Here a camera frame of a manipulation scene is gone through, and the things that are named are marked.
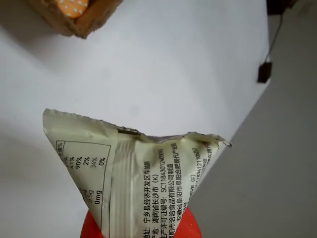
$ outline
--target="cardboard box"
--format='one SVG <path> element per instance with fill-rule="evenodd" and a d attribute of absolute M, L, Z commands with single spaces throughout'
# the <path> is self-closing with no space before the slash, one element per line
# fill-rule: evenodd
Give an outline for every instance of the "cardboard box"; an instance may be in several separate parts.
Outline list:
<path fill-rule="evenodd" d="M 64 15 L 55 0 L 28 0 L 42 18 L 61 35 L 87 36 L 102 27 L 122 0 L 90 0 L 87 10 L 79 18 Z"/>

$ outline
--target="plastic wrapper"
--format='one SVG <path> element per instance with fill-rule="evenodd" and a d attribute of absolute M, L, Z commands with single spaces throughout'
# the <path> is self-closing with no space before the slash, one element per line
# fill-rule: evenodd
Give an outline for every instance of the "plastic wrapper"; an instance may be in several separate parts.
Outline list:
<path fill-rule="evenodd" d="M 153 137 L 46 109 L 44 132 L 105 238 L 172 238 L 221 144 L 217 135 Z"/>

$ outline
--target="white backdrop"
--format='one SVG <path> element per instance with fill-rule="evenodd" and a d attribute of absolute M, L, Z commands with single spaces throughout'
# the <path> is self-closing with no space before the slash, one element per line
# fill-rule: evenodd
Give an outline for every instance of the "white backdrop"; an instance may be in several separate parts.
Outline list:
<path fill-rule="evenodd" d="M 45 108 L 149 135 L 230 139 L 266 85 L 265 0 L 126 0 L 85 40 L 19 0 L 0 10 L 1 237 L 79 237 L 87 211 L 42 129 Z"/>

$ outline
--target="orange polka dot pattern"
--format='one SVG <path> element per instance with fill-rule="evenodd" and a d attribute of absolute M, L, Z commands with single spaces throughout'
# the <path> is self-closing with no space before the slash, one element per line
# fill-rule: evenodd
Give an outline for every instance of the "orange polka dot pattern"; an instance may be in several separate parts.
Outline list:
<path fill-rule="evenodd" d="M 80 17 L 88 7 L 89 0 L 55 0 L 59 9 L 70 18 Z"/>

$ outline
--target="cream-colored wrapper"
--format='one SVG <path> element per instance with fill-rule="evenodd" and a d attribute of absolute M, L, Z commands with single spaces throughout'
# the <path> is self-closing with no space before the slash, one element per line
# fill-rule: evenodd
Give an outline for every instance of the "cream-colored wrapper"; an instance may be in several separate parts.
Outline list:
<path fill-rule="evenodd" d="M 48 109 L 43 126 L 105 238 L 172 238 L 209 161 L 230 146 L 216 135 L 151 137 Z"/>

